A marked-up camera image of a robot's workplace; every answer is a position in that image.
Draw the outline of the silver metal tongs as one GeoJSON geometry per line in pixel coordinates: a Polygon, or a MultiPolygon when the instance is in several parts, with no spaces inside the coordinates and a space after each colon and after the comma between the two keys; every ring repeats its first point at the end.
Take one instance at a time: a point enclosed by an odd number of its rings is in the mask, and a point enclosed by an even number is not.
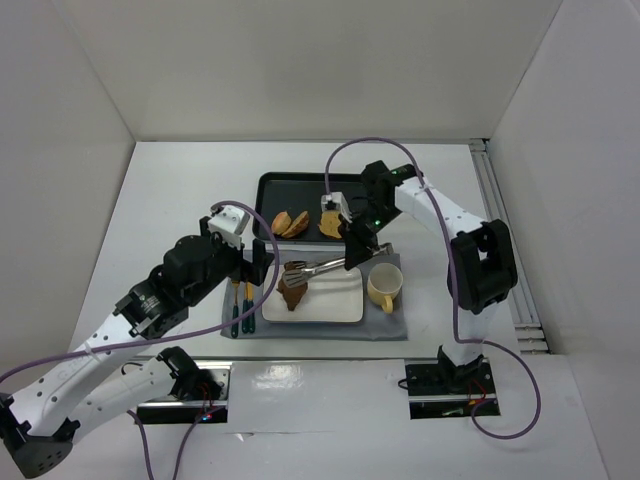
{"type": "MultiPolygon", "coordinates": [[[[393,254],[394,249],[392,244],[384,244],[385,254],[380,256],[393,254]]],[[[295,264],[295,267],[293,269],[285,270],[283,272],[282,275],[284,275],[284,283],[289,287],[295,287],[301,285],[302,283],[307,283],[314,277],[344,268],[344,256],[316,263],[298,262],[295,264]]]]}

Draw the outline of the brown chocolate croissant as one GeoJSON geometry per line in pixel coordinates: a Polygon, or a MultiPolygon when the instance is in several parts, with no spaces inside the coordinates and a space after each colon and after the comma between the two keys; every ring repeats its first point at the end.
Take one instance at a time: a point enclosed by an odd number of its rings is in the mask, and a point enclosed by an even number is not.
{"type": "Polygon", "coordinates": [[[295,287],[287,286],[284,283],[284,275],[281,275],[277,285],[277,292],[281,294],[288,311],[294,311],[296,309],[307,290],[307,283],[302,283],[295,287]]]}

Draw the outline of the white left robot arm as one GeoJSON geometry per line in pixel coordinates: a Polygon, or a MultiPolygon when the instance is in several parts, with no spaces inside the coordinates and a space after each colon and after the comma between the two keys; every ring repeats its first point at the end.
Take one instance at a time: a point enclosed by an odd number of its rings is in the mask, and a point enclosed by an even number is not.
{"type": "Polygon", "coordinates": [[[1,396],[1,439],[25,478],[51,471],[83,436],[140,403],[171,396],[210,404],[218,397],[213,377],[177,346],[126,375],[111,375],[184,322],[225,280],[262,284],[274,256],[255,241],[252,259],[245,259],[241,235],[248,221],[232,206],[203,217],[199,234],[178,240],[72,357],[1,396]]]}

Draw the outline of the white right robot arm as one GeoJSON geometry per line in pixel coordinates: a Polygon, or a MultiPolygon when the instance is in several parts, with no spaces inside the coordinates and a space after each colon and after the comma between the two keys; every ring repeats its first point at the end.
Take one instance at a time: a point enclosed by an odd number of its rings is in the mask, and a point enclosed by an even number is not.
{"type": "Polygon", "coordinates": [[[518,281],[508,226],[502,220],[488,221],[467,212],[420,180],[411,164],[389,169],[376,161],[365,167],[361,182],[368,204],[340,227],[345,268],[350,270],[372,258],[379,249],[378,232],[401,214],[442,233],[455,319],[453,339],[441,346],[438,357],[450,369],[475,367],[497,305],[518,281]]]}

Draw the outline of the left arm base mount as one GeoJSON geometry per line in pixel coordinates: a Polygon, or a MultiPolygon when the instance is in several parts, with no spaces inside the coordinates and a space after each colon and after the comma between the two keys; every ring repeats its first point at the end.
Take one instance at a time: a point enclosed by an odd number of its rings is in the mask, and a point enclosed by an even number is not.
{"type": "Polygon", "coordinates": [[[196,365],[199,373],[195,380],[134,409],[144,425],[187,425],[196,418],[201,424],[228,421],[231,363],[197,361],[196,365]]]}

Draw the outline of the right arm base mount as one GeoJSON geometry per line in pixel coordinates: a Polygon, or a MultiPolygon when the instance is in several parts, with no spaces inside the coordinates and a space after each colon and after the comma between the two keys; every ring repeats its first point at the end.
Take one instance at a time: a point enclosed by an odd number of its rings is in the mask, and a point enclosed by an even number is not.
{"type": "Polygon", "coordinates": [[[405,377],[397,386],[408,395],[412,420],[469,417],[472,409],[480,416],[500,416],[491,367],[487,361],[479,373],[461,386],[447,386],[436,363],[413,362],[405,364],[405,377]]]}

